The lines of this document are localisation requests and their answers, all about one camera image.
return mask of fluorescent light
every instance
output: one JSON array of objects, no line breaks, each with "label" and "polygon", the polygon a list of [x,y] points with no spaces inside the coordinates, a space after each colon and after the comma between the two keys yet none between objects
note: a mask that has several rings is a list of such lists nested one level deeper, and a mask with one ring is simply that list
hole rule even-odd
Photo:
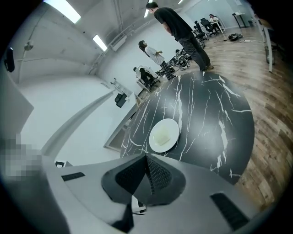
[{"label": "fluorescent light", "polygon": [[146,12],[145,12],[145,18],[147,17],[148,12],[149,12],[149,10],[146,9]]},{"label": "fluorescent light", "polygon": [[145,18],[147,17],[147,14],[148,14],[148,12],[149,12],[149,10],[148,10],[148,9],[146,9],[146,12],[145,12]]},{"label": "fluorescent light", "polygon": [[104,42],[102,42],[101,38],[96,35],[93,40],[95,41],[95,43],[98,44],[98,46],[103,50],[106,51],[107,50],[107,46],[104,44]]},{"label": "fluorescent light", "polygon": [[76,23],[81,18],[81,16],[66,0],[44,0],[44,2],[60,11],[73,23]]}]

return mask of table leg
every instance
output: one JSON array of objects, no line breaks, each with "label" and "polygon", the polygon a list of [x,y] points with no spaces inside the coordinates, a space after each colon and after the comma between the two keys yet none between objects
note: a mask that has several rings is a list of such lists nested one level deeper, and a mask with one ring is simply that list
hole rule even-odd
[{"label": "table leg", "polygon": [[238,23],[239,28],[241,28],[236,16],[234,16],[234,18],[235,18],[236,22]]},{"label": "table leg", "polygon": [[241,19],[242,22],[243,22],[244,27],[246,27],[246,25],[245,25],[245,23],[244,23],[244,20],[243,20],[243,18],[242,18],[242,15],[239,15],[239,16],[240,16],[240,19]]},{"label": "table leg", "polygon": [[219,25],[219,22],[216,22],[216,24],[218,24],[218,27],[219,27],[221,33],[224,34],[223,31],[222,31],[222,29],[221,29],[221,27],[220,27],[220,25]]},{"label": "table leg", "polygon": [[266,36],[266,43],[269,48],[269,71],[272,72],[272,70],[273,70],[273,51],[271,49],[271,39],[270,39],[269,31],[267,30],[266,27],[264,27],[264,32],[265,32],[265,36]]}]

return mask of black vent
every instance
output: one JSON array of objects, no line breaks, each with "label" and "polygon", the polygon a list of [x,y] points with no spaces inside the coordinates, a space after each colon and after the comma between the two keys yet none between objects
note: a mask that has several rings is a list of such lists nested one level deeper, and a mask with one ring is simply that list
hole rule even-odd
[{"label": "black vent", "polygon": [[77,179],[77,178],[80,178],[83,176],[85,176],[85,174],[83,174],[82,172],[77,172],[74,174],[64,175],[64,176],[62,176],[62,179],[64,181],[70,181],[70,180],[74,180],[74,179]]},{"label": "black vent", "polygon": [[152,194],[155,194],[170,184],[172,175],[168,170],[166,170],[160,164],[156,163],[151,158],[146,158],[148,166],[146,168],[146,175],[151,184]]},{"label": "black vent", "polygon": [[115,180],[130,194],[134,194],[145,174],[145,167],[146,159],[143,157],[126,167],[124,170],[120,171],[116,175]]},{"label": "black vent", "polygon": [[223,193],[216,193],[211,195],[211,199],[218,207],[228,224],[235,231],[242,226],[246,225],[249,220],[243,213],[234,205],[228,197]]}]

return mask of black mesh fabric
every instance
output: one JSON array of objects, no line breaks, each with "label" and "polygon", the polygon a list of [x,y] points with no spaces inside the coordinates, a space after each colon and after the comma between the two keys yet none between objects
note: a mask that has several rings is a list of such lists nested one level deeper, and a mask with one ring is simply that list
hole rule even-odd
[{"label": "black mesh fabric", "polygon": [[115,180],[130,194],[134,194],[145,174],[145,167],[146,159],[143,157],[142,159],[136,161],[124,170],[117,173]]},{"label": "black mesh fabric", "polygon": [[146,174],[151,184],[152,194],[155,194],[171,183],[172,174],[150,157],[146,157],[146,159],[148,166]]}]

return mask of man in black shirt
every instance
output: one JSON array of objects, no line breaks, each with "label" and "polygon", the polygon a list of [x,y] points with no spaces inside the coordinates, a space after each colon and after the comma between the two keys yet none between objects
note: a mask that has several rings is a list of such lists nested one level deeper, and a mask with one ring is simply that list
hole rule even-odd
[{"label": "man in black shirt", "polygon": [[146,8],[154,14],[166,31],[174,36],[175,40],[191,55],[201,71],[214,68],[211,65],[210,58],[194,37],[191,27],[173,9],[158,7],[155,2],[148,3]]}]

